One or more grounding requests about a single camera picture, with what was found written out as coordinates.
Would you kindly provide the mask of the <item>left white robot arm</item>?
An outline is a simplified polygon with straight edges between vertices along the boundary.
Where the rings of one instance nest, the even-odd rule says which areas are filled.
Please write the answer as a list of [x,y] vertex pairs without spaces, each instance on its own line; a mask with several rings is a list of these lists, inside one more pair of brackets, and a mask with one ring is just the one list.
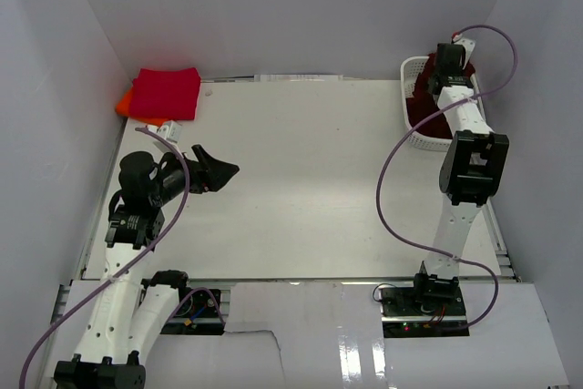
[[119,189],[108,207],[106,257],[100,292],[73,356],[56,364],[59,388],[142,388],[145,362],[171,314],[192,304],[183,271],[145,271],[151,243],[164,226],[163,207],[175,198],[221,190],[238,172],[235,164],[213,158],[195,145],[195,158],[165,153],[160,161],[147,151],[119,163]]

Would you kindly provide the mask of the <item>dark red t-shirt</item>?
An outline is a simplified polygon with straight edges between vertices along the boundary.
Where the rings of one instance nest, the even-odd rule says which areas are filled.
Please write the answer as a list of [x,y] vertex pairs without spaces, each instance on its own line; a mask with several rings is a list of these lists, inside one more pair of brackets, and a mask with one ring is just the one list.
[[[428,92],[428,82],[434,73],[435,52],[423,57],[419,62],[404,70],[413,71],[412,75],[405,75],[407,80],[413,80],[411,86],[405,87],[406,120],[411,127],[423,119],[433,115],[439,110],[434,102],[434,97]],[[443,140],[449,142],[452,139],[450,127],[445,115],[439,115],[422,125],[411,138],[425,137],[428,141]]]

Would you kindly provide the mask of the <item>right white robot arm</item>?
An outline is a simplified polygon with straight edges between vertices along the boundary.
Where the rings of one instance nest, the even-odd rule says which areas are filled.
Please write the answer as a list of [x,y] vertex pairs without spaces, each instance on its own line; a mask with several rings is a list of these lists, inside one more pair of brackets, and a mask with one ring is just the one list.
[[500,185],[509,149],[507,136],[489,127],[477,105],[476,93],[464,73],[465,48],[437,46],[427,90],[445,112],[452,134],[439,174],[442,212],[432,250],[414,277],[413,307],[421,314],[443,315],[456,302],[459,264],[473,222]]

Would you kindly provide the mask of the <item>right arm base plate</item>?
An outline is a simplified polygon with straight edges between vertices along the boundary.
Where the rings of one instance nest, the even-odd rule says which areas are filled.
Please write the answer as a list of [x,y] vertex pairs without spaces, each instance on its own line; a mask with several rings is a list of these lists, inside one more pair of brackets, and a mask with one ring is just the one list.
[[461,290],[445,302],[420,303],[414,287],[390,283],[377,285],[373,300],[380,305],[385,339],[421,339],[466,337],[469,335],[466,309]]

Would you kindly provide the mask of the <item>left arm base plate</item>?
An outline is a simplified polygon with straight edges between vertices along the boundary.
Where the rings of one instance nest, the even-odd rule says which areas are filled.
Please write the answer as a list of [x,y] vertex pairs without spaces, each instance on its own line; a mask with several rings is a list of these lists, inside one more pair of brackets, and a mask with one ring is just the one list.
[[224,333],[224,328],[219,318],[220,311],[221,308],[215,305],[207,292],[195,292],[164,325],[161,333],[164,335],[221,336]]

